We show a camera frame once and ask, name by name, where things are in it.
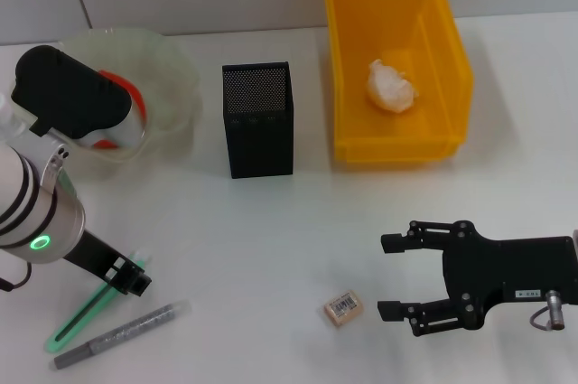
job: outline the translucent plastic bowl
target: translucent plastic bowl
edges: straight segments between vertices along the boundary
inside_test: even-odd
[[[171,38],[146,29],[93,29],[61,41],[57,48],[93,70],[107,70],[130,81],[146,105],[144,138],[136,149],[81,150],[122,163],[151,141],[189,125],[198,105],[197,72]]]

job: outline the black mesh pen holder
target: black mesh pen holder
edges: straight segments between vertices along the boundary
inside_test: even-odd
[[[223,118],[233,178],[293,174],[289,63],[223,66]]]

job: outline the yellow storage bin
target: yellow storage bin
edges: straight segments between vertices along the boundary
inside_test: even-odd
[[[335,89],[335,158],[425,162],[453,155],[468,128],[473,77],[447,0],[325,0]],[[369,64],[404,72],[418,93],[396,114],[368,96]]]

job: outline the barcode label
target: barcode label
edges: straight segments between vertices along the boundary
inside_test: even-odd
[[[335,316],[341,318],[344,314],[348,314],[350,311],[355,309],[358,304],[355,302],[353,298],[351,298],[351,294],[348,292],[347,294],[342,295],[337,300],[330,304],[331,310],[335,313]]]

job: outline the eraser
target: eraser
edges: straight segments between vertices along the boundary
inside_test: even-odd
[[[324,309],[333,324],[341,327],[363,312],[363,304],[353,291],[347,291],[326,303]]]

